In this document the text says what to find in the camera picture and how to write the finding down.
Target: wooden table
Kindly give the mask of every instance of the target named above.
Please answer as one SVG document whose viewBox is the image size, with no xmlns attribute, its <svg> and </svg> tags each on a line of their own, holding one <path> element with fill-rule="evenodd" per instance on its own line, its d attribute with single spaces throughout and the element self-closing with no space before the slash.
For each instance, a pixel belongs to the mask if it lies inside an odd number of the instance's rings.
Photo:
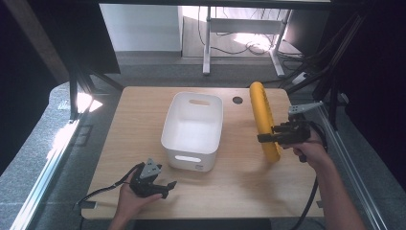
<svg viewBox="0 0 406 230">
<path fill-rule="evenodd" d="M 178 92 L 216 95 L 224 119 L 214 168 L 193 172 L 169 166 L 161 135 L 173 96 Z M 266 89 L 275 124 L 287 121 L 290 102 L 284 90 Z M 236 104 L 233 97 L 241 97 Z M 89 193 L 110 186 L 134 165 L 152 158 L 162 164 L 155 184 L 177 180 L 167 199 L 147 206 L 137 219 L 244 219 L 298 217 L 307 203 L 315 173 L 291 149 L 269 164 L 257 140 L 248 88 L 127 87 L 108 132 Z M 119 189 L 96 195 L 87 219 L 111 219 Z M 316 195 L 314 202 L 320 200 Z M 322 217 L 313 203 L 309 217 Z"/>
</svg>

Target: clamp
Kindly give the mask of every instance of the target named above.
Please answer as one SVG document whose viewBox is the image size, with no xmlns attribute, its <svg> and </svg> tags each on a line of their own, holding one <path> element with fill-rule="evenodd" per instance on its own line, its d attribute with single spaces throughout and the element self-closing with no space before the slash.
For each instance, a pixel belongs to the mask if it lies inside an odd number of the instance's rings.
<svg viewBox="0 0 406 230">
<path fill-rule="evenodd" d="M 166 186 L 153 184 L 158 174 L 161 173 L 161 168 L 162 165 L 156 165 L 150 158 L 147 163 L 139 164 L 129 183 L 134 194 L 139 197 L 162 194 L 162 198 L 167 198 L 169 191 L 175 187 L 177 181 L 170 182 Z"/>
<path fill-rule="evenodd" d="M 288 110 L 289 122 L 281 123 L 280 126 L 272 126 L 271 133 L 259 134 L 258 141 L 260 143 L 277 142 L 280 145 L 289 145 L 302 143 L 310 138 L 309 122 L 304 115 L 304 112 L 311 110 L 323 103 L 308 103 L 301 105 L 292 105 Z M 301 162 L 305 162 L 305 156 L 300 157 Z"/>
</svg>

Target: white wall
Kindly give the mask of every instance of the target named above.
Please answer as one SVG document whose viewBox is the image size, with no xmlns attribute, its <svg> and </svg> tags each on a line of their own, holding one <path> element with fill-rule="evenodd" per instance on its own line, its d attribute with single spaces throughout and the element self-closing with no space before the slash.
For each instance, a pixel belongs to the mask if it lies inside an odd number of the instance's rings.
<svg viewBox="0 0 406 230">
<path fill-rule="evenodd" d="M 177 6 L 100 4 L 115 51 L 181 51 Z"/>
</svg>

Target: yellow cylinder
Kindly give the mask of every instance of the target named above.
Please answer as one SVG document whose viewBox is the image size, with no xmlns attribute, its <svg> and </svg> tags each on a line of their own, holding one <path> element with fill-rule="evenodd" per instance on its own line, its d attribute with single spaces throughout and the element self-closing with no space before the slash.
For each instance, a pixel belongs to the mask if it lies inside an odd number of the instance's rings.
<svg viewBox="0 0 406 230">
<path fill-rule="evenodd" d="M 271 107 L 269 106 L 263 85 L 260 82 L 253 82 L 250 86 L 251 105 L 259 134 L 271 133 L 274 125 Z M 270 163 L 275 163 L 281 158 L 281 147 L 278 143 L 261 143 L 263 153 Z"/>
</svg>

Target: bin handle hole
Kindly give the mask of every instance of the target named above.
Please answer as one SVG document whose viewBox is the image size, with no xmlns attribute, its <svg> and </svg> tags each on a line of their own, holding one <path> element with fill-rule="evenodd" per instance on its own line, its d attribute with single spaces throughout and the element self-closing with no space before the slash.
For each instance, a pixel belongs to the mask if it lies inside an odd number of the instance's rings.
<svg viewBox="0 0 406 230">
<path fill-rule="evenodd" d="M 190 104 L 197 104 L 197 105 L 206 105 L 206 106 L 210 105 L 209 102 L 200 101 L 200 100 L 194 100 L 194 99 L 189 100 L 189 103 Z"/>
<path fill-rule="evenodd" d="M 177 160 L 191 161 L 191 162 L 197 162 L 197 163 L 202 161 L 200 158 L 190 157 L 190 156 L 175 155 L 175 158 Z"/>
</svg>

